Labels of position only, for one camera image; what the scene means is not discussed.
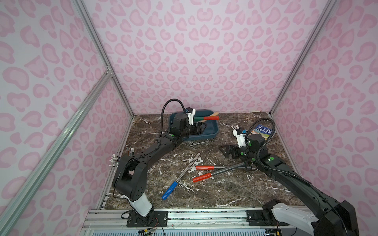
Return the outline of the bundle of pens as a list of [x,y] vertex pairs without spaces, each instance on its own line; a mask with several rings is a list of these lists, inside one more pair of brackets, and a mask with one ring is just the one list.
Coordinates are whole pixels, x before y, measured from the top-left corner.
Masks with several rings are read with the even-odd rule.
[[120,156],[113,154],[110,159],[110,166],[115,167],[115,168],[118,167],[120,160],[121,160]]

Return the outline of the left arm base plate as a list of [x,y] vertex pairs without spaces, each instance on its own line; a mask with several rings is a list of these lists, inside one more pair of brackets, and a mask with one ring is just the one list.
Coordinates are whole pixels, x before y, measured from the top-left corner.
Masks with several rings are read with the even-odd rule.
[[147,216],[141,216],[135,210],[131,210],[127,217],[128,228],[152,228],[166,227],[168,221],[168,211],[152,210]]

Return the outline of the green hoe with red grip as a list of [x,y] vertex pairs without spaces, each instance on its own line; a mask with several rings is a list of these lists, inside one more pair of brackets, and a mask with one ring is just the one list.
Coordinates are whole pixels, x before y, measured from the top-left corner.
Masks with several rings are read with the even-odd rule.
[[202,122],[202,121],[217,121],[219,120],[219,116],[208,116],[208,117],[194,117],[194,121]]

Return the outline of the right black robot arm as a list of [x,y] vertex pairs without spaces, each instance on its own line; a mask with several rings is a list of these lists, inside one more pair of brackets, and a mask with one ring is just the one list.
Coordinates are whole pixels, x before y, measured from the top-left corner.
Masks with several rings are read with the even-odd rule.
[[328,196],[295,173],[280,157],[270,154],[267,148],[269,141],[269,138],[252,134],[244,138],[243,146],[223,145],[219,150],[226,158],[241,159],[241,166],[255,165],[288,189],[310,210],[303,212],[276,203],[268,210],[276,221],[287,223],[312,236],[358,236],[354,206]]

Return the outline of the blue treehouse paperback book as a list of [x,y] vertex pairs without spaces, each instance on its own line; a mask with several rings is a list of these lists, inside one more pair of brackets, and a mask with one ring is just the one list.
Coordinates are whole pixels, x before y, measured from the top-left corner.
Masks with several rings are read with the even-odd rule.
[[262,136],[264,139],[268,139],[269,136],[271,135],[272,130],[270,128],[267,128],[261,124],[258,124],[253,130],[252,134],[259,134]]

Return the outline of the teal plastic storage box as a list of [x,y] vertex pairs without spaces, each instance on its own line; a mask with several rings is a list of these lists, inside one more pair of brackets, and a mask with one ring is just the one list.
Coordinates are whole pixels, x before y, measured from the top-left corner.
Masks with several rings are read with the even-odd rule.
[[[201,123],[201,134],[200,135],[190,135],[189,137],[180,137],[175,136],[172,134],[172,121],[175,115],[178,113],[173,113],[169,117],[168,121],[168,129],[166,132],[163,133],[163,137],[166,137],[171,140],[175,141],[197,141],[197,140],[205,140],[205,139],[213,139],[218,134],[219,128],[217,121],[206,121],[206,122],[196,122],[194,123]],[[213,114],[213,111],[210,110],[196,110],[196,114],[194,117],[207,117],[209,115]]]

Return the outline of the aluminium front rail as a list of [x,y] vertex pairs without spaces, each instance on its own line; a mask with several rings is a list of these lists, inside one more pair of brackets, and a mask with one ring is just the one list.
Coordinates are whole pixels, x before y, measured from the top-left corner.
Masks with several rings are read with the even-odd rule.
[[246,208],[169,209],[164,220],[150,227],[130,227],[124,209],[91,210],[81,236],[306,236],[307,232],[284,223],[252,225]]

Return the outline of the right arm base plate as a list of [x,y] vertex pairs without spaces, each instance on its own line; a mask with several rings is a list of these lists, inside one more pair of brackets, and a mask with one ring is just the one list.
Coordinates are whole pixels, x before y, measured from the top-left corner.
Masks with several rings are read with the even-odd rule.
[[281,201],[273,199],[265,203],[262,209],[250,209],[246,211],[247,222],[249,226],[288,226],[289,224],[277,221],[272,213],[272,209],[275,205],[281,203]]

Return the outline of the black shovel with red grip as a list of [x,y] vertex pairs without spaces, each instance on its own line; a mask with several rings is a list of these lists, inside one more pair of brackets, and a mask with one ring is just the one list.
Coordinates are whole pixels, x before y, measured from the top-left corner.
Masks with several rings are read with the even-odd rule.
[[196,170],[232,170],[237,169],[237,167],[234,166],[210,166],[210,165],[197,165],[195,166]]

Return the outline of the chrome tool with blue grip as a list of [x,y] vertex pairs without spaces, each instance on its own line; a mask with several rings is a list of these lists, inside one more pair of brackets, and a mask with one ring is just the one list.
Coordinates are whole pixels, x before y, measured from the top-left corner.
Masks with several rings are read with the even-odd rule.
[[177,187],[178,182],[183,178],[183,176],[188,172],[188,170],[193,166],[193,164],[196,162],[196,160],[199,158],[201,153],[198,153],[188,164],[188,166],[182,171],[182,173],[178,176],[178,178],[171,184],[171,186],[166,190],[166,192],[163,194],[162,199],[166,200],[171,193],[174,191],[174,189]]

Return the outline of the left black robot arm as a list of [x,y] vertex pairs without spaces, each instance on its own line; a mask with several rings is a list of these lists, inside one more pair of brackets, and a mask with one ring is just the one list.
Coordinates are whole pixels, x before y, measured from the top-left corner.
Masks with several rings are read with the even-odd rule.
[[206,124],[195,122],[195,109],[175,115],[168,130],[157,138],[157,142],[135,156],[124,155],[119,161],[113,188],[124,196],[134,212],[141,217],[150,217],[153,205],[145,194],[148,170],[164,155],[175,150],[191,135],[201,135]]

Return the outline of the wooden handled small hoe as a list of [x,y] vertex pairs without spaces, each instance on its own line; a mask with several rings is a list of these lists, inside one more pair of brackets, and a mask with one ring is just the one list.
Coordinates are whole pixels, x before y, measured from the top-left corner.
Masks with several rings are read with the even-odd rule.
[[219,113],[215,112],[207,117],[203,117],[200,121],[201,122],[206,122],[206,121],[218,121],[220,119]]

